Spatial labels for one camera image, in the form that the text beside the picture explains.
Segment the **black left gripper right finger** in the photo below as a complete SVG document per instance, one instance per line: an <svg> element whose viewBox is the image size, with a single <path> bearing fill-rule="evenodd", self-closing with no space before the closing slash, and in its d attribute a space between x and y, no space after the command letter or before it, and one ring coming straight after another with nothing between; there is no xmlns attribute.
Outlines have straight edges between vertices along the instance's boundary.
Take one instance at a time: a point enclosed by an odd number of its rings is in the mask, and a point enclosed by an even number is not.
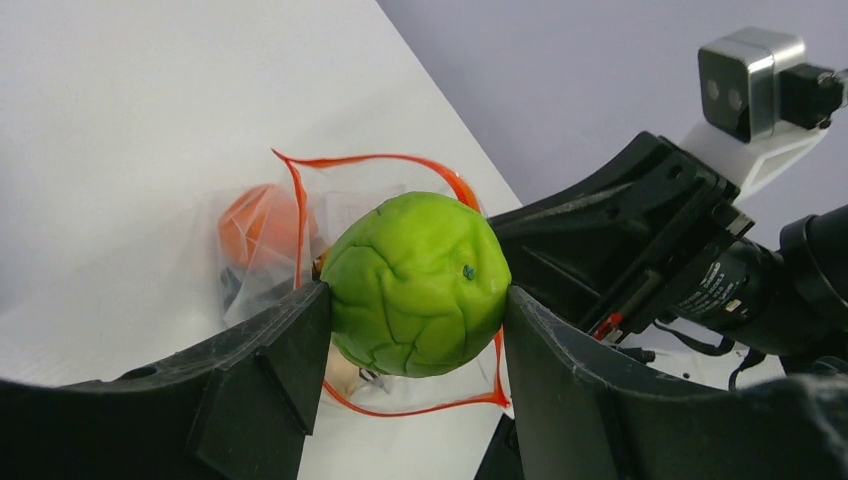
<svg viewBox="0 0 848 480"><path fill-rule="evenodd" d="M511 287L504 335L528 479L843 479L847 380L734 391L648 367Z"/></svg>

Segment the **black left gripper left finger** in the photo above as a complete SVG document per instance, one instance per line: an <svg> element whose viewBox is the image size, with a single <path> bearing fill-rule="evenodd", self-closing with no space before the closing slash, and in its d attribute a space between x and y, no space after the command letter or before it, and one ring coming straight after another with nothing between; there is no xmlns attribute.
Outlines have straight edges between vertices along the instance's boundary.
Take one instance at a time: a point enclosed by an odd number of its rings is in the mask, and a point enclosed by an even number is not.
<svg viewBox="0 0 848 480"><path fill-rule="evenodd" d="M111 382L1 384L5 479L294 479L315 426L330 295L312 283Z"/></svg>

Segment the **orange fruit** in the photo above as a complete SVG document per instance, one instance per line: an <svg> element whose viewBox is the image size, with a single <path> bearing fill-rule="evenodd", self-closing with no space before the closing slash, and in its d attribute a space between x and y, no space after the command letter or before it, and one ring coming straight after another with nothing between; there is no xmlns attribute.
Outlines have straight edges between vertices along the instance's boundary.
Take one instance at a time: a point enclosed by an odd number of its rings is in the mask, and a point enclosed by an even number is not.
<svg viewBox="0 0 848 480"><path fill-rule="evenodd" d="M246 190L219 217L218 243L232 264L244 269L292 266L300 243L299 207L276 184Z"/></svg>

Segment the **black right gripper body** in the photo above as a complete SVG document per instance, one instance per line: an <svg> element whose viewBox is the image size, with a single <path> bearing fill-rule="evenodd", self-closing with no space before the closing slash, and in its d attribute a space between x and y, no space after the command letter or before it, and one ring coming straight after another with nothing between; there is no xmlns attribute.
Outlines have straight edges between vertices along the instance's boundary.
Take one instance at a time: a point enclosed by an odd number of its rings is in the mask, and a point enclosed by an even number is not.
<svg viewBox="0 0 848 480"><path fill-rule="evenodd" d="M737 192L643 132L587 179L491 224L512 287L622 354L624 336L670 315L758 354L798 352L803 302L781 259L745 239L752 223L733 204ZM524 475L516 422L512 444L493 442L485 463L510 454Z"/></svg>

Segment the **green custard apple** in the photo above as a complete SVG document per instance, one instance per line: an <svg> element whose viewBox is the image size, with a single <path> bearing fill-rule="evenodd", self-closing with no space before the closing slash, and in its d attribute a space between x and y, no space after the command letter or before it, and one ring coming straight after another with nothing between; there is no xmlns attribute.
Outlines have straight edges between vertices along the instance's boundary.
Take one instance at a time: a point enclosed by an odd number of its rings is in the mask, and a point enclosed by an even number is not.
<svg viewBox="0 0 848 480"><path fill-rule="evenodd" d="M474 360L505 315L511 272L486 217L431 192L393 197L329 249L332 341L382 375L444 375Z"/></svg>

